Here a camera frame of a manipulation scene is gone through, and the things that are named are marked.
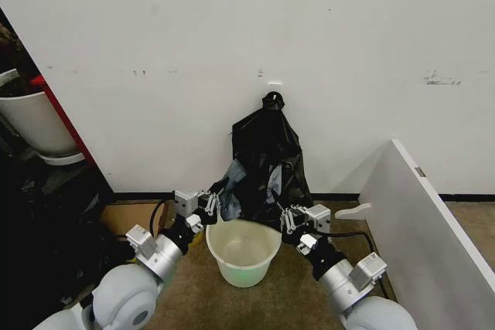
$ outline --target plastic bag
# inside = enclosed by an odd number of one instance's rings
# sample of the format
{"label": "plastic bag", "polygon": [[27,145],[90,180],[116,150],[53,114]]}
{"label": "plastic bag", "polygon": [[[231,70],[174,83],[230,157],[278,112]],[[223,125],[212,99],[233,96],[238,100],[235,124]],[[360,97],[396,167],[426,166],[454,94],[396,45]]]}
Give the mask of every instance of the plastic bag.
{"label": "plastic bag", "polygon": [[223,220],[242,218],[279,230],[278,203],[312,206],[299,137],[282,113],[284,105],[282,95],[271,92],[263,98],[262,108],[233,125],[234,160],[212,187],[224,189]]}

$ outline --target black cable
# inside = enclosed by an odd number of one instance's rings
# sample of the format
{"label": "black cable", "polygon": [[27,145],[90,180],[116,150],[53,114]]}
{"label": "black cable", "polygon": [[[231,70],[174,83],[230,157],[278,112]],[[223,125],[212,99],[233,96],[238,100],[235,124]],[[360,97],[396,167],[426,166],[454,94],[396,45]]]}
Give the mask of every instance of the black cable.
{"label": "black cable", "polygon": [[156,204],[155,208],[153,209],[152,216],[149,218],[149,232],[152,234],[153,237],[155,237],[155,234],[153,233],[153,222],[155,222],[155,215],[156,212],[158,212],[159,207],[162,206],[164,202],[165,199],[162,199],[158,204]]}
{"label": "black cable", "polygon": [[368,236],[368,234],[364,231],[356,231],[356,232],[344,232],[344,233],[321,233],[321,232],[316,232],[319,235],[322,236],[327,236],[327,237],[352,237],[352,236],[364,236],[366,239],[366,242],[368,243],[368,246],[370,248],[371,253],[374,252],[373,248],[373,243],[371,242],[371,238]]}
{"label": "black cable", "polygon": [[[371,253],[374,252],[373,243],[371,242],[371,238],[364,231],[344,232],[344,233],[321,233],[321,232],[317,232],[317,233],[319,235],[322,235],[322,236],[336,237],[336,238],[339,238],[339,237],[351,237],[351,236],[364,236],[364,238],[366,239],[366,242],[368,243],[368,247],[370,248]],[[380,285],[380,289],[381,289],[381,292],[384,295],[384,298],[385,299],[388,299],[389,297],[388,297],[387,292],[385,291],[384,282],[383,282],[383,280],[381,278],[378,279],[378,284]]]}

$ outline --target white panel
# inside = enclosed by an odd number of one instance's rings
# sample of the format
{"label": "white panel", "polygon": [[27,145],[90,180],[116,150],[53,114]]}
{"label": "white panel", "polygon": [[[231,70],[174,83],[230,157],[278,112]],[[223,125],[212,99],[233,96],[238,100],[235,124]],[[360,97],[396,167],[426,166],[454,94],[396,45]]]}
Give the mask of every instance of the white panel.
{"label": "white panel", "polygon": [[494,3],[0,0],[121,192],[208,187],[281,80],[313,192],[359,192],[397,136],[440,192],[495,193]]}
{"label": "white panel", "polygon": [[495,328],[495,274],[399,141],[360,202],[398,301],[421,330]]}

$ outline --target red object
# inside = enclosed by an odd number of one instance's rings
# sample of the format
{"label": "red object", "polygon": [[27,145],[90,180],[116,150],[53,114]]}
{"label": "red object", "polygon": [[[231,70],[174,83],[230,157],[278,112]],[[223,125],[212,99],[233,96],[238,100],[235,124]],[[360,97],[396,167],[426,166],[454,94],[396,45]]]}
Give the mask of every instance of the red object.
{"label": "red object", "polygon": [[76,131],[76,128],[72,125],[70,122],[69,118],[67,117],[65,111],[63,110],[62,106],[60,106],[59,101],[55,98],[55,94],[53,94],[52,90],[46,83],[45,78],[42,75],[38,75],[34,79],[31,80],[31,85],[34,87],[40,87],[43,89],[45,92],[46,96],[48,97],[49,102],[52,104],[53,108],[55,111],[58,113],[60,119],[62,119],[63,124],[65,125],[65,128],[70,133],[70,136],[73,138],[74,142],[76,142],[77,148],[79,148],[79,151],[81,151],[86,158],[86,162],[91,165],[96,165],[96,162],[93,159],[93,156],[91,156],[90,152],[88,151],[86,145],[84,144],[83,140],[79,136],[79,134]]}

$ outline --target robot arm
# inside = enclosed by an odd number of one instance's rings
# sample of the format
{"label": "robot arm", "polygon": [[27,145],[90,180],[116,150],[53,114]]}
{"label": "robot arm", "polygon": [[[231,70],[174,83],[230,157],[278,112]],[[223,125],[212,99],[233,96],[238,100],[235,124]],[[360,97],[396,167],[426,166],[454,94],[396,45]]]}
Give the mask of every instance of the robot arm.
{"label": "robot arm", "polygon": [[398,303],[366,297],[387,264],[372,252],[353,267],[327,236],[331,212],[323,205],[282,209],[282,240],[296,246],[312,265],[312,275],[325,289],[330,307],[348,330],[417,330],[411,315]]}
{"label": "robot arm", "polygon": [[189,243],[203,226],[217,222],[220,203],[215,192],[174,193],[177,215],[169,229],[161,230],[156,239],[139,225],[126,233],[140,264],[108,271],[85,304],[51,315],[34,330],[137,330],[145,326]]}

